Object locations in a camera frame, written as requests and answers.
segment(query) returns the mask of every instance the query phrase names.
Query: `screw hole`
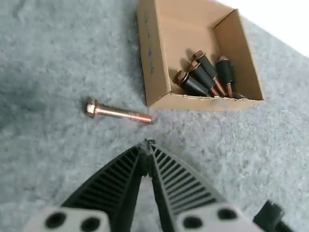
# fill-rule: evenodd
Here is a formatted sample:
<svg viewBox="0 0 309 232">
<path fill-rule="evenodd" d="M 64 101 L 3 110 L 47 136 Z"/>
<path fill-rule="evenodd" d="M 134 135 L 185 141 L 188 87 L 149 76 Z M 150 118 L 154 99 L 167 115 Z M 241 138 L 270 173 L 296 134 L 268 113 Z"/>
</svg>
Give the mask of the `screw hole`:
<svg viewBox="0 0 309 232">
<path fill-rule="evenodd" d="M 237 214 L 235 213 L 234 210 L 231 209 L 220 209 L 218 211 L 218 217 L 221 220 L 232 220 L 237 218 Z"/>
<path fill-rule="evenodd" d="M 190 216 L 190 217 L 186 217 L 184 220 L 183 220 L 183 226 L 186 228 L 186 229 L 198 229 L 200 227 L 203 226 L 203 222 L 200 218 L 198 217 L 193 217 L 193 216 Z"/>
<path fill-rule="evenodd" d="M 89 217 L 82 222 L 81 229 L 84 232 L 95 231 L 100 226 L 100 219 L 96 217 Z"/>
<path fill-rule="evenodd" d="M 64 223 L 66 217 L 67 216 L 61 212 L 53 213 L 47 218 L 45 225 L 47 228 L 55 229 Z"/>
</svg>

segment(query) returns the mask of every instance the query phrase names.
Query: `cardboard box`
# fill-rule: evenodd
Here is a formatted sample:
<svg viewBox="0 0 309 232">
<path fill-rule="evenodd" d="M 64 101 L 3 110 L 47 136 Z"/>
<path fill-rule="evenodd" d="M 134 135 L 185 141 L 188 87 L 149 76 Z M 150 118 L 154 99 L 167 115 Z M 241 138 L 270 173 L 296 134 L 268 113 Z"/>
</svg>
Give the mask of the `cardboard box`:
<svg viewBox="0 0 309 232">
<path fill-rule="evenodd" d="M 140 0 L 140 53 L 150 108 L 236 111 L 264 100 L 239 11 L 211 0 Z M 235 92 L 248 99 L 187 96 L 173 82 L 198 50 L 234 64 Z"/>
</svg>

